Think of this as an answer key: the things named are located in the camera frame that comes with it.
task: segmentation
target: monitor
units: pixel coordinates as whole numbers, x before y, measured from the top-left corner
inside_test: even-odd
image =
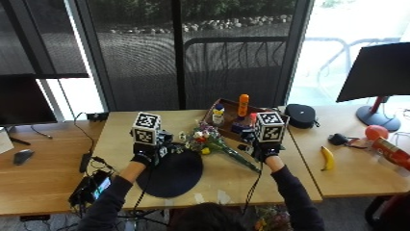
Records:
[[[377,96],[373,106],[359,108],[359,119],[396,131],[400,120],[379,112],[385,97],[392,95],[410,95],[410,42],[361,48],[336,102]]]
[[[0,127],[54,122],[56,118],[35,75],[0,75]]]

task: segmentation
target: black sleeve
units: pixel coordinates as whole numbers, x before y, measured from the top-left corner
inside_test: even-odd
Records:
[[[319,209],[313,205],[305,187],[300,180],[292,175],[288,166],[284,166],[281,170],[272,173],[272,177],[279,184],[279,191],[285,199],[293,230],[325,230],[325,224]]]
[[[132,187],[130,181],[116,176],[112,185],[87,209],[86,217],[79,224],[79,231],[112,231],[118,214],[126,202],[126,195]]]

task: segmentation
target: black and white marker cube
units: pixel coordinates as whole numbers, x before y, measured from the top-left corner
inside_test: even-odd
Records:
[[[132,125],[134,141],[142,144],[156,145],[158,130],[162,117],[148,113],[139,113]]]
[[[277,112],[257,113],[256,138],[259,142],[283,141],[287,124]]]

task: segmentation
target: black screen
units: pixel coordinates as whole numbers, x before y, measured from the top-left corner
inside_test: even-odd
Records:
[[[35,75],[0,76],[0,126],[52,122],[56,118]]]
[[[337,102],[410,94],[410,42],[363,47]]]

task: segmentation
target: person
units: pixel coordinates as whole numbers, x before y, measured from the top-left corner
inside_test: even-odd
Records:
[[[135,156],[127,168],[116,176],[112,185],[90,206],[86,216],[79,223],[79,231],[112,231],[115,229],[126,195],[139,175],[155,159],[156,150],[150,146],[135,143],[134,150]],[[265,162],[272,170],[272,177],[277,182],[279,191],[289,209],[293,230],[325,230],[319,209],[309,198],[300,180],[292,175],[277,152],[264,152],[260,160]],[[178,220],[171,222],[170,229],[174,231],[245,230],[239,216],[226,206],[216,203],[203,203],[188,207]]]

